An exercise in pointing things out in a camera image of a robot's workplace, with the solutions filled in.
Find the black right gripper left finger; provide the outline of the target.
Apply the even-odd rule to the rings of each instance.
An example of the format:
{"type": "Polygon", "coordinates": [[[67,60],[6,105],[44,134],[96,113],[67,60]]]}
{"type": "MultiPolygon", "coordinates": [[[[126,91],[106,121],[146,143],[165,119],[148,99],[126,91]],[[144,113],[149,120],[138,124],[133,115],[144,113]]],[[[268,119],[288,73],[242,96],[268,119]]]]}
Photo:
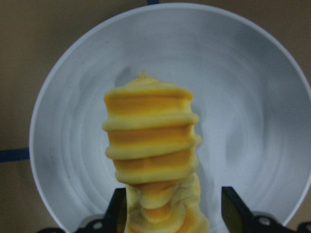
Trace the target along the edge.
{"type": "Polygon", "coordinates": [[[104,233],[123,233],[127,218],[126,189],[115,189],[104,215],[104,233]]]}

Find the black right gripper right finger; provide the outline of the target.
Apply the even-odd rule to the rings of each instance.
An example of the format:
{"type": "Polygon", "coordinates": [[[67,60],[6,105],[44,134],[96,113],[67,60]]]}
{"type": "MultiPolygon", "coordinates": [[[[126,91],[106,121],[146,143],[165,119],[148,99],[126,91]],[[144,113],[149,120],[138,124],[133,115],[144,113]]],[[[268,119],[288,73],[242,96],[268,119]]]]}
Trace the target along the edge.
{"type": "Polygon", "coordinates": [[[250,232],[254,215],[231,186],[222,186],[221,214],[230,233],[250,232]]]}

